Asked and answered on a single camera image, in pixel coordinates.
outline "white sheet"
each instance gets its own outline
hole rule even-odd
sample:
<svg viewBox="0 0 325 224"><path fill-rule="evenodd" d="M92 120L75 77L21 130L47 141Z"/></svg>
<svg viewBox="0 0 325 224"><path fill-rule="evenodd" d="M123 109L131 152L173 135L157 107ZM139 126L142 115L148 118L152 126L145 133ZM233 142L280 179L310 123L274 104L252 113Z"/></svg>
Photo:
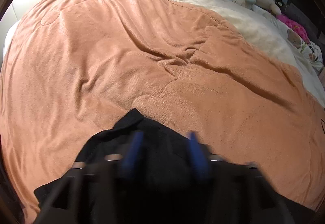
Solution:
<svg viewBox="0 0 325 224"><path fill-rule="evenodd" d="M219 13L233 24L245 40L270 57L293 65L301 73L305 88L325 107L325 91L310 62L265 17L228 0L173 0L201 6Z"/></svg>
<svg viewBox="0 0 325 224"><path fill-rule="evenodd" d="M12 25L7 32L7 35L4 40L3 57L2 58L4 58L5 54L7 53L8 47L11 44L12 37L14 37L14 33L17 29L19 22L20 22L20 20L18 22L16 22L14 25Z"/></svg>

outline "plush toy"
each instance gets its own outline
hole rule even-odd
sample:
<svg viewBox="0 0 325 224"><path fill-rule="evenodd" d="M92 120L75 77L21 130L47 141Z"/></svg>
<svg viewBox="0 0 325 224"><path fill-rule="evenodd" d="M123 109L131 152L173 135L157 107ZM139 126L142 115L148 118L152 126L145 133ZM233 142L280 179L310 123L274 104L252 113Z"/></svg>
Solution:
<svg viewBox="0 0 325 224"><path fill-rule="evenodd" d="M283 22L285 25L287 25L295 33L297 33L301 37L301 39L303 39L307 44L310 43L310 40L308 38L305 28L303 26L301 26L298 22L295 22L295 21L289 19L284 14L278 15L276 18L278 20L280 20L281 22Z"/></svg>
<svg viewBox="0 0 325 224"><path fill-rule="evenodd" d="M285 4L282 0L273 0L275 2L275 4L280 8L280 10L282 11L282 9L284 9Z"/></svg>
<svg viewBox="0 0 325 224"><path fill-rule="evenodd" d="M296 32L292 29L288 29L288 41L292 43L294 47L303 55L303 57L308 60L316 72L322 71L324 68L323 65L323 56L320 47L309 41L307 44Z"/></svg>
<svg viewBox="0 0 325 224"><path fill-rule="evenodd" d="M280 8L275 4L274 0L245 0L250 5L257 5L263 9L271 10L275 15L281 15Z"/></svg>

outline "teddy bear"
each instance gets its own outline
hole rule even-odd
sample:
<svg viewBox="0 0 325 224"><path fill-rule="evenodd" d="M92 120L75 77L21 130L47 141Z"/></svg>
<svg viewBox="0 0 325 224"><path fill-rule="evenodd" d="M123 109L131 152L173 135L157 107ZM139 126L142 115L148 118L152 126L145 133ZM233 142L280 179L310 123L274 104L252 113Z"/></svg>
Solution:
<svg viewBox="0 0 325 224"><path fill-rule="evenodd" d="M263 9L270 10L274 15L282 14L280 8L276 5L274 0L245 0L245 1L249 5L255 4Z"/></svg>
<svg viewBox="0 0 325 224"><path fill-rule="evenodd" d="M295 33L297 33L307 44L310 43L307 32L303 26L301 26L298 22L295 22L289 19L284 14L277 15L276 18L287 25L290 29L292 29Z"/></svg>

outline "black cloth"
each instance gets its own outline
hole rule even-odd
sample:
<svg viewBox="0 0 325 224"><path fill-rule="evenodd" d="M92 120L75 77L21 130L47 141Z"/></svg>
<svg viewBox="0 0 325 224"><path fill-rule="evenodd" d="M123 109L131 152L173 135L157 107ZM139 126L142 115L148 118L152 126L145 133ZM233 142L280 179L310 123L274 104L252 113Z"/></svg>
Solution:
<svg viewBox="0 0 325 224"><path fill-rule="evenodd" d="M21 201L19 200L19 197L17 196L17 193L13 188L8 178L7 172L5 170L4 161L2 159L1 141L0 141L0 200L2 200L5 203L5 205L10 210L14 218L19 223L22 223L24 219L24 214L21 208ZM7 219L6 216L2 216L1 210L0 210L0 219L7 220L7 222L9 223L9 219Z"/></svg>
<svg viewBox="0 0 325 224"><path fill-rule="evenodd" d="M129 111L113 129L92 136L79 152L76 161L96 163L103 161L107 154L121 153L121 148L134 131L144 132L140 159L145 162L141 163L142 167L138 170L141 172L137 178L140 184L131 191L135 199L128 199L124 206L132 211L133 216L140 211L147 212L142 216L147 218L142 219L142 223L199 223L199 219L195 218L205 214L212 192L208 184L193 188L187 148L189 140L157 121L145 118L136 109ZM204 145L201 146L204 152L208 152ZM60 179L55 180L35 190L41 210L46 198L59 181ZM90 223L97 223L96 184L92 184L89 190ZM296 224L305 223L305 220L309 220L314 214L312 210L289 199L283 197L283 200ZM159 210L162 207L166 208L163 215ZM171 221L171 215L177 217Z"/></svg>

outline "comforter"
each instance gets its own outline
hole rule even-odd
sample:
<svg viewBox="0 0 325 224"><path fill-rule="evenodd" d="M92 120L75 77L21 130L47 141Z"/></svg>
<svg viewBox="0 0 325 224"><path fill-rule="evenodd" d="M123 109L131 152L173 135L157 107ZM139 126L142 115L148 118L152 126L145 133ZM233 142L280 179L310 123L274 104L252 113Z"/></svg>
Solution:
<svg viewBox="0 0 325 224"><path fill-rule="evenodd" d="M5 167L31 223L33 191L130 109L231 162L256 161L276 190L316 209L325 194L323 107L299 71L219 14L172 0L42 0L0 74Z"/></svg>
<svg viewBox="0 0 325 224"><path fill-rule="evenodd" d="M296 67L305 88L325 107L325 91L311 63L288 40L287 28L260 7L245 8L245 0L173 0L213 10L235 26L246 41L268 56Z"/></svg>

